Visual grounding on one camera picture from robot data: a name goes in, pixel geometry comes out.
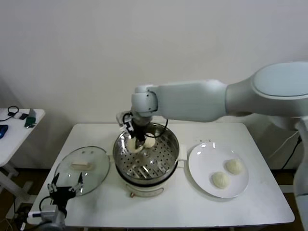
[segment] pot lid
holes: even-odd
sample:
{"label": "pot lid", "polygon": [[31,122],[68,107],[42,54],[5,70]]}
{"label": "pot lid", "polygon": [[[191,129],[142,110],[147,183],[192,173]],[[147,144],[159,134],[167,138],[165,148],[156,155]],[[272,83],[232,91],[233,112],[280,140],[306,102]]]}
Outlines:
{"label": "pot lid", "polygon": [[95,146],[76,149],[59,163],[55,172],[55,176],[60,173],[57,186],[75,186],[81,173],[83,186],[76,196],[85,195],[104,181],[109,167],[109,156],[104,149]]}

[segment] white wall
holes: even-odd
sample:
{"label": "white wall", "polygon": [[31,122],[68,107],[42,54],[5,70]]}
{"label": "white wall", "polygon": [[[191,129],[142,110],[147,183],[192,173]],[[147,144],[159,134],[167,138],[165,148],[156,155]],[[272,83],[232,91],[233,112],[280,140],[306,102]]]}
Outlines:
{"label": "white wall", "polygon": [[[307,12],[297,0],[1,1],[0,97],[47,113],[14,163],[50,167],[75,123],[114,122],[139,84],[234,83],[307,59]],[[266,137],[264,155],[290,135],[264,116],[220,121]]]}

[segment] white table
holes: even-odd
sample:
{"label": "white table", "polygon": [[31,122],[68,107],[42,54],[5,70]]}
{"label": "white table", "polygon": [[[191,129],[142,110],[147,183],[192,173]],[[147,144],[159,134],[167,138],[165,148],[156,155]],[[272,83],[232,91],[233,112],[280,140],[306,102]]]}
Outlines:
{"label": "white table", "polygon": [[[168,188],[152,198],[130,198],[114,163],[104,182],[94,191],[68,201],[67,226],[75,227],[234,227],[278,224],[295,217],[260,151],[243,124],[169,124],[179,143],[190,150],[208,139],[224,142],[245,161],[249,169],[246,191],[233,199],[213,197],[192,180],[187,164],[177,168]],[[77,124],[73,127],[39,192],[32,211],[49,195],[57,165],[71,151],[88,145],[104,148],[112,155],[119,135],[117,124]],[[38,224],[39,218],[29,218]]]}
{"label": "white table", "polygon": [[[34,109],[36,112],[36,124],[38,124],[41,119],[44,117],[45,112],[41,109]],[[29,109],[20,109],[21,113],[29,113]],[[6,108],[0,108],[0,120],[6,119],[8,117],[8,111]],[[30,189],[32,182],[28,181],[25,183],[23,188],[20,188],[12,180],[12,176],[17,176],[18,172],[14,167],[9,163],[12,156],[15,154],[17,149],[23,144],[25,139],[33,131],[34,128],[25,128],[26,119],[15,119],[10,118],[7,121],[0,122],[0,125],[6,124],[9,126],[4,137],[0,139],[0,167],[3,167],[9,174],[8,176],[0,172],[0,192],[3,188],[11,192],[16,196],[15,205],[18,209],[21,203],[32,204],[35,200],[34,195],[29,195],[27,192]],[[10,208],[6,218],[11,219],[14,215],[13,206]]]}

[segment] dough ball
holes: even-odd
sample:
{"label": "dough ball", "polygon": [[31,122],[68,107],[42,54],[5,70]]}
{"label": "dough ball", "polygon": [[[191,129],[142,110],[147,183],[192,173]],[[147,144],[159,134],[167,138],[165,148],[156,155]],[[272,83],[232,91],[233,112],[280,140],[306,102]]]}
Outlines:
{"label": "dough ball", "polygon": [[136,137],[134,137],[128,139],[126,148],[131,153],[138,153],[143,149],[143,145],[136,149]]}
{"label": "dough ball", "polygon": [[220,189],[226,188],[230,183],[228,175],[224,172],[214,173],[212,175],[212,180],[215,186],[217,186]]}
{"label": "dough ball", "polygon": [[145,142],[144,142],[144,147],[145,148],[152,148],[155,145],[156,139],[153,137],[146,137]]}
{"label": "dough ball", "polygon": [[226,168],[230,173],[238,175],[243,171],[244,166],[239,159],[232,159],[227,161]]}

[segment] white plate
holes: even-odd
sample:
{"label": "white plate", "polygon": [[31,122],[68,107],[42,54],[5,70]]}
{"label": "white plate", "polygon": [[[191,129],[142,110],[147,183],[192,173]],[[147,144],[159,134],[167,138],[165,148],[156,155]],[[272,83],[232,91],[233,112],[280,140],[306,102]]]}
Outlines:
{"label": "white plate", "polygon": [[[228,160],[240,159],[244,170],[239,175],[230,173],[225,164]],[[194,181],[206,192],[221,198],[233,198],[242,193],[248,185],[248,169],[243,160],[235,151],[226,148],[217,142],[206,142],[196,146],[189,156],[189,170]],[[212,175],[215,172],[224,172],[230,179],[225,189],[213,184]]]}

